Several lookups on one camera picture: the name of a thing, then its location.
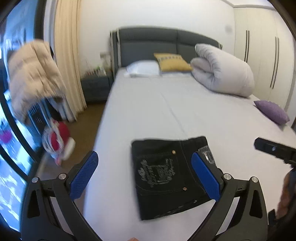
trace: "beige curtain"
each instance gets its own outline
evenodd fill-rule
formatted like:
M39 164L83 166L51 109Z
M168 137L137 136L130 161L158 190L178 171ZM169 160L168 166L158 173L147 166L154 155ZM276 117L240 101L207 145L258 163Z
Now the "beige curtain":
M78 37L81 0L57 0L54 47L57 66L66 85L66 99L61 110L69 121L86 108L79 72Z

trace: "yellow cushion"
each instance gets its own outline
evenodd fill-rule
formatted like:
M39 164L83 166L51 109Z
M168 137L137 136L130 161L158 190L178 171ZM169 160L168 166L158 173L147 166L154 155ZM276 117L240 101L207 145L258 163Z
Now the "yellow cushion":
M190 71L192 68L179 54L155 53L162 72Z

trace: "blue gripper pad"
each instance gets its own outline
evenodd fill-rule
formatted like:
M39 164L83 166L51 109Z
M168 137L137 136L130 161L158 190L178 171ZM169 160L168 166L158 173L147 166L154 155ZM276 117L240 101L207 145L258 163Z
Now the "blue gripper pad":
M70 183L70 198L72 201L81 197L86 185L88 184L99 163L99 157L96 152L92 152L85 158L86 160L82 161L83 166L80 168Z
M219 184L211 171L197 153L192 154L191 164L209 197L217 202L220 199Z

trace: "white bed sheet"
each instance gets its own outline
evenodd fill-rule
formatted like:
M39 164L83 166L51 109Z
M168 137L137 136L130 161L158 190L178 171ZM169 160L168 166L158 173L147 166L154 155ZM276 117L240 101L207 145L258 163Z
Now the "white bed sheet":
M267 211L276 208L290 167L255 150L253 143L262 137L296 148L296 135L264 116L253 100L211 92L191 76L129 78L119 70L94 145L99 164L86 189L84 216L94 231L111 241L185 241L214 204L211 200L182 213L140 220L131 168L134 139L204 135L217 166L237 179L258 177Z

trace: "white wall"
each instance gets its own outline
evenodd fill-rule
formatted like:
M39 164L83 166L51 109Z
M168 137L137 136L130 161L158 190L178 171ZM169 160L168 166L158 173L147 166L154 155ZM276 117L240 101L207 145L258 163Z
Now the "white wall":
M82 0L81 74L109 51L110 30L148 25L179 28L211 37L234 53L234 10L221 0Z
M291 126L295 120L296 117L296 41L294 40L294 74L293 74L293 80L291 85L290 94L288 97L288 101L286 104L286 112L290 118L290 121L288 122L288 125Z

